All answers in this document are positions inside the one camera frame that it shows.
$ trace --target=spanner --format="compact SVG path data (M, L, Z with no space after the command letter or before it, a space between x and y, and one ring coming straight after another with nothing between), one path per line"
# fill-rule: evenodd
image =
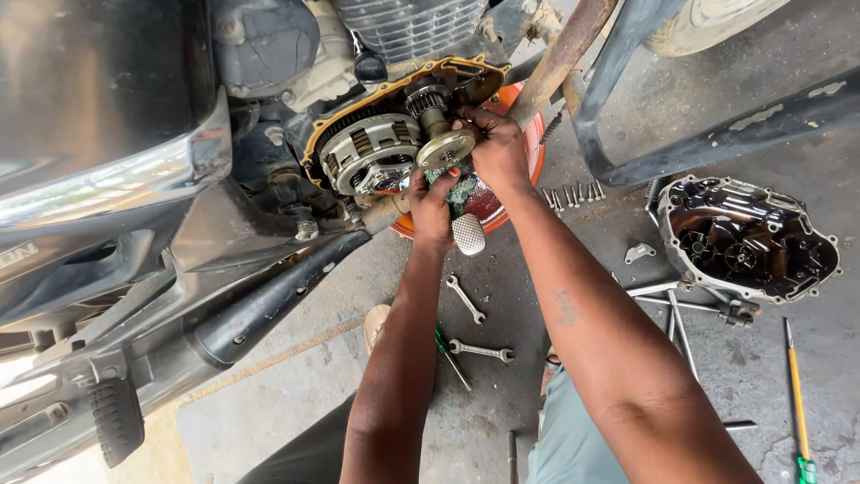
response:
M472 316L475 317L475 322L479 325L482 324L483 321L487 318L487 315L478 311L475 308L475 305L472 304L472 301L469 301L469 298L466 297L466 293L463 292L462 288L460 288L460 282L457 279L457 276L451 274L450 276L448 276L448 280L445 281L445 283L448 284L449 288L454 288L454 290L457 291L457 294L460 295L460 299L463 300L466 307L472 312Z
M465 351L467 353L487 355L488 357L497 357L505 363L513 361L513 358L510 356L511 353L513 353L513 350L509 350L508 348L504 348L502 350L488 350L487 348L479 348L478 346L469 346L468 344L460 343L459 339L452 339L448 344L454 346L451 348L451 353L454 353L455 355L461 351Z

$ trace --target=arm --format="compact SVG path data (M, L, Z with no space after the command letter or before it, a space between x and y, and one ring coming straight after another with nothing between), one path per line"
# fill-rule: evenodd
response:
M510 215L550 340L630 481L760 483L666 335L531 186L516 122L461 114L486 131L478 175Z
M453 243L445 196L458 178L453 168L430 190L423 171L409 179L412 251L349 413L341 484L418 482L436 367L439 279Z

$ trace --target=yellow screwdriver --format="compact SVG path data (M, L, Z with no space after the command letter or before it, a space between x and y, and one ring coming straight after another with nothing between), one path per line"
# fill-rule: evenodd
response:
M795 412L797 412L797 439L800 443L801 454L797 464L801 468L800 484L815 484L815 461L809 455L809 436L806 432L806 417L803 416L803 395L801 394L801 375L797 371L797 356L795 340L791 337L789 319L785 318L785 333L789 339L789 367L791 368L791 389L795 396Z

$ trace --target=mechanic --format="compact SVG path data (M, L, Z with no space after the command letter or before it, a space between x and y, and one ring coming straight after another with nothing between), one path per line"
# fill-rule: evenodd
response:
M544 382L544 422L529 454L528 482L761 483L666 335L531 185L517 123L484 109L458 114L463 119L452 127L479 139L475 169L510 216L553 344L550 361L560 360ZM431 188L421 171L410 178L412 251L384 323L365 325L372 352L354 401L242 484L418 481L436 368L439 280L452 248L445 196L458 178L456 168Z

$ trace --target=pants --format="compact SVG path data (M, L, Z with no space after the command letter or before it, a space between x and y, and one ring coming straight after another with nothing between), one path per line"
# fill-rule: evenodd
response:
M352 394L251 469L238 484L337 484ZM541 439L529 452L527 484L630 484L561 367L547 383Z

